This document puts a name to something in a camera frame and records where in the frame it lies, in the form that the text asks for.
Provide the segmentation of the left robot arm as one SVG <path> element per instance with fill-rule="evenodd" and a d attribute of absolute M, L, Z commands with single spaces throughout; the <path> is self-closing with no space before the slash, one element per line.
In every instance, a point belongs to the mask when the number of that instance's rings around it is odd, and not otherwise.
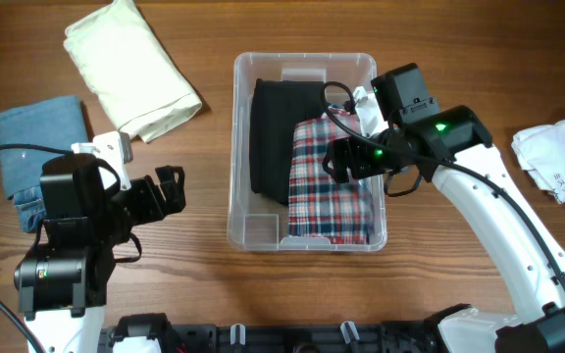
<path fill-rule="evenodd" d="M 68 154 L 42 167 L 46 217 L 14 273 L 19 310 L 33 352 L 94 352 L 105 318 L 107 284 L 118 259 L 114 247 L 140 243 L 133 228 L 164 220 L 185 205 L 183 168 L 156 168 L 155 176 L 103 184 L 115 170 L 92 154 Z"/>

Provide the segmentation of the plaid red blue shirt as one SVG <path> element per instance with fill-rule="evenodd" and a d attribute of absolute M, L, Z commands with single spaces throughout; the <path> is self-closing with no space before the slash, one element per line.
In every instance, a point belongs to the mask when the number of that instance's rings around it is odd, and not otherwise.
<path fill-rule="evenodd" d="M 346 133 L 324 114 L 296 126 L 288 192 L 288 234 L 365 245 L 374 227 L 367 179 L 336 183 L 323 169 L 328 144 Z"/>

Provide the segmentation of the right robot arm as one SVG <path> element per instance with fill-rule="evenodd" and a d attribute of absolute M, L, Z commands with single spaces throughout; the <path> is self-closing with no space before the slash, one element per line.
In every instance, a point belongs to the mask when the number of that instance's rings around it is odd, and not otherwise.
<path fill-rule="evenodd" d="M 339 183 L 415 167 L 460 212 L 491 257 L 514 314 L 459 304 L 422 325 L 427 352 L 565 352 L 565 251 L 507 172 L 491 134 L 466 106 L 442 110 L 419 67 L 375 77 L 344 105 L 378 131 L 346 127 L 332 141 L 324 170 Z"/>

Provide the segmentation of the white printed t-shirt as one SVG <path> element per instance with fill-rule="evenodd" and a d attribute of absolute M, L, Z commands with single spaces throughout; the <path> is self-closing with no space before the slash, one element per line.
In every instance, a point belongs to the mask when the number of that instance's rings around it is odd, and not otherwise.
<path fill-rule="evenodd" d="M 523 129 L 513 136 L 511 147 L 537 187 L 565 203 L 565 120 Z"/>

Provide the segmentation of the clear plastic storage container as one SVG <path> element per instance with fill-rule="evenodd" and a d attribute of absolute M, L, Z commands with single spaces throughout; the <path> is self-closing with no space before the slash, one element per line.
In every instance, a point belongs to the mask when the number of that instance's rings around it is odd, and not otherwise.
<path fill-rule="evenodd" d="M 242 251 L 372 252 L 387 240 L 380 176 L 337 183 L 330 148 L 348 144 L 321 104 L 349 128 L 347 94 L 326 82 L 370 87 L 365 53 L 238 55 L 233 68 L 231 180 L 227 237 Z"/>

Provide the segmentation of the cream cloth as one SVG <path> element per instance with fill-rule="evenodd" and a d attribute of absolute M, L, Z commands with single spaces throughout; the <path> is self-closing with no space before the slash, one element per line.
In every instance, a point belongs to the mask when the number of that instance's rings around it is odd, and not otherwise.
<path fill-rule="evenodd" d="M 63 46 L 117 131 L 150 142 L 203 103 L 131 0 L 115 0 L 65 29 Z"/>

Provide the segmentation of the black garment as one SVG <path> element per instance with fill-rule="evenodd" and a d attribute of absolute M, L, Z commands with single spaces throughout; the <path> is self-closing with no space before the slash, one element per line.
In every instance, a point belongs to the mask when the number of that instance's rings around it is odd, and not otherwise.
<path fill-rule="evenodd" d="M 320 81 L 256 80 L 249 132 L 253 192 L 288 204 L 295 127 L 321 117 L 322 88 Z"/>

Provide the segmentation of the blue jeans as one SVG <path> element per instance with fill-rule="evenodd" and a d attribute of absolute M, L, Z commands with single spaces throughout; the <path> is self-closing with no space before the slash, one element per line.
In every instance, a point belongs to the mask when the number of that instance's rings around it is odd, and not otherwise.
<path fill-rule="evenodd" d="M 88 140 L 81 104 L 75 96 L 61 96 L 0 113 L 0 145 L 32 144 L 70 150 Z M 52 153 L 27 149 L 0 151 L 6 198 L 18 212 L 24 232 L 33 232 L 45 215 L 39 185 L 42 166 Z"/>

